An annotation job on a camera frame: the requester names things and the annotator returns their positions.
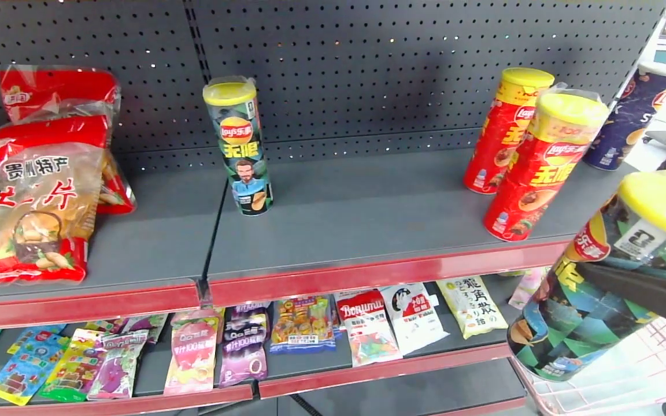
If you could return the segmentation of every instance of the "pink candy packet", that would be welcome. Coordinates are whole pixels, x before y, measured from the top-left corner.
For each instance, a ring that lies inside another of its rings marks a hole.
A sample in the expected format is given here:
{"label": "pink candy packet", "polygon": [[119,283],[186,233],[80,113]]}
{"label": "pink candy packet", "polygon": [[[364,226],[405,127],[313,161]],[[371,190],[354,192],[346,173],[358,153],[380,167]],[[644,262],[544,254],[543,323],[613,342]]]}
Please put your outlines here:
{"label": "pink candy packet", "polygon": [[148,330],[109,335],[101,341],[106,355],[87,400],[131,398],[138,358],[148,341]]}
{"label": "pink candy packet", "polygon": [[173,357],[166,375],[164,395],[212,390],[219,327],[217,316],[178,321],[172,325]]}

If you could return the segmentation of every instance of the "green chip can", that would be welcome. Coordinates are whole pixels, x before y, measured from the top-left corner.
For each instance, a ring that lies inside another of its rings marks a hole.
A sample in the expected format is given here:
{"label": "green chip can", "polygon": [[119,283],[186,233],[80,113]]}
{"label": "green chip can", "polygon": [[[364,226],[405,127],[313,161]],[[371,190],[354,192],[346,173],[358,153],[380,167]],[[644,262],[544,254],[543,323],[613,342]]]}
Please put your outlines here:
{"label": "green chip can", "polygon": [[272,206],[272,185],[262,145],[256,85],[231,76],[202,90],[212,126],[219,138],[233,200],[244,216],[259,216]]}

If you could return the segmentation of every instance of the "gummy candy bag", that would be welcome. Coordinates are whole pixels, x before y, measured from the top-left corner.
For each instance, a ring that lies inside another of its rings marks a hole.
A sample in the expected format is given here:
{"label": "gummy candy bag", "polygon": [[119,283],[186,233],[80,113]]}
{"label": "gummy candy bag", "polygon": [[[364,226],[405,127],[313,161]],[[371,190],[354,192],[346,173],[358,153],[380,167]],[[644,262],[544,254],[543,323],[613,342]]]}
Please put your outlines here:
{"label": "gummy candy bag", "polygon": [[102,348],[106,355],[87,400],[131,398],[138,358],[146,341],[147,329],[103,337]]}
{"label": "gummy candy bag", "polygon": [[377,289],[336,293],[338,313],[346,325],[354,367],[402,358]]}

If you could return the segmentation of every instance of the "red snack bag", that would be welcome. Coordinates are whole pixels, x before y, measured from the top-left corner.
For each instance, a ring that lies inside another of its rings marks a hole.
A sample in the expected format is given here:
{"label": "red snack bag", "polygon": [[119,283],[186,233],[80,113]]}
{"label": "red snack bag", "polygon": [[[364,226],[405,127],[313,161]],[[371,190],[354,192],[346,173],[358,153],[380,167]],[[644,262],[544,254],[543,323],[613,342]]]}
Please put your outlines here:
{"label": "red snack bag", "polygon": [[[72,116],[108,116],[120,110],[120,87],[108,71],[74,66],[8,65],[0,68],[0,93],[14,124]],[[109,150],[105,151],[103,184],[97,213],[135,210],[132,189]]]}
{"label": "red snack bag", "polygon": [[84,280],[105,116],[0,128],[0,283]]}

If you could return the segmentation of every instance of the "gray metal shelf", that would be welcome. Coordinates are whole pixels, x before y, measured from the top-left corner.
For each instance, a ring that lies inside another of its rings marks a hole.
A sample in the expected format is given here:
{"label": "gray metal shelf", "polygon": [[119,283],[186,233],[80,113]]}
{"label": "gray metal shelf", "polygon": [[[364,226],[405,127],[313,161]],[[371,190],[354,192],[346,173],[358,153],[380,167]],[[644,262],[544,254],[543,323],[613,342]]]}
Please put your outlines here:
{"label": "gray metal shelf", "polygon": [[229,192],[225,198],[208,269],[214,302],[546,266],[632,172],[630,166],[606,173],[578,164],[531,238],[507,243],[481,224],[492,197],[461,183],[471,154],[272,163],[269,213],[244,218]]}
{"label": "gray metal shelf", "polygon": [[224,171],[139,174],[129,181],[138,208],[98,219],[86,279],[77,286],[0,287],[0,328],[198,307],[197,281],[212,241]]}

